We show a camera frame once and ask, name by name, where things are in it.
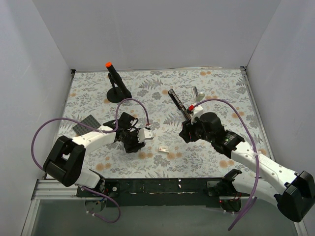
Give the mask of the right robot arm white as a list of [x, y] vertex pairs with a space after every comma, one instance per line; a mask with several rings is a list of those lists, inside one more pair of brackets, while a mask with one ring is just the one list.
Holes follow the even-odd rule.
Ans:
[[214, 113], [184, 121], [180, 137], [186, 143], [204, 140], [220, 154], [239, 162], [262, 178], [255, 195], [277, 206], [289, 220], [301, 222], [315, 204], [315, 181], [306, 171], [297, 173], [255, 152], [243, 137], [225, 130]]

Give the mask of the beige stapler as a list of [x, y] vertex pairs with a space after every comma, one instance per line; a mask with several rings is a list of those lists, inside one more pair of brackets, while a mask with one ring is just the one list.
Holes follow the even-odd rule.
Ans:
[[193, 94], [195, 102], [197, 103], [200, 102], [205, 97], [205, 94], [202, 92], [199, 92], [197, 90], [197, 87], [192, 88], [192, 94]]

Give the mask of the small staple box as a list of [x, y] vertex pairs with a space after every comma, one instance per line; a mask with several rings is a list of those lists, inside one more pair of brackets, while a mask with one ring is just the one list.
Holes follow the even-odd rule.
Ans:
[[169, 153], [170, 152], [169, 146], [162, 146], [162, 145], [160, 145], [158, 150], [159, 150], [159, 152], [164, 152], [164, 153]]

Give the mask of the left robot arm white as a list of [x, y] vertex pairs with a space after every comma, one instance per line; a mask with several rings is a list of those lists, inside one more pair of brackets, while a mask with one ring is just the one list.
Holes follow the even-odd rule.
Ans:
[[86, 155], [115, 142], [123, 143], [126, 153], [138, 152], [145, 146], [145, 140], [153, 137], [149, 127], [137, 128], [136, 119], [123, 112], [120, 118], [99, 127], [100, 131], [68, 138], [59, 137], [50, 151], [43, 170], [65, 187], [80, 185], [88, 188], [95, 197], [104, 193], [105, 185], [101, 175], [83, 168]]

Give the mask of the black stapler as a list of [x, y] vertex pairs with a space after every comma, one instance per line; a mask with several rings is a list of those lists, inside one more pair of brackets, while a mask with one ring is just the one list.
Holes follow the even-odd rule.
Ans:
[[174, 102], [178, 110], [180, 110], [180, 112], [183, 114], [185, 119], [191, 120], [190, 113], [187, 111], [187, 109], [185, 108], [185, 106], [183, 105], [183, 103], [178, 98], [178, 96], [176, 95], [175, 91], [172, 88], [168, 91], [168, 95], [170, 96], [170, 98], [172, 99], [172, 101]]

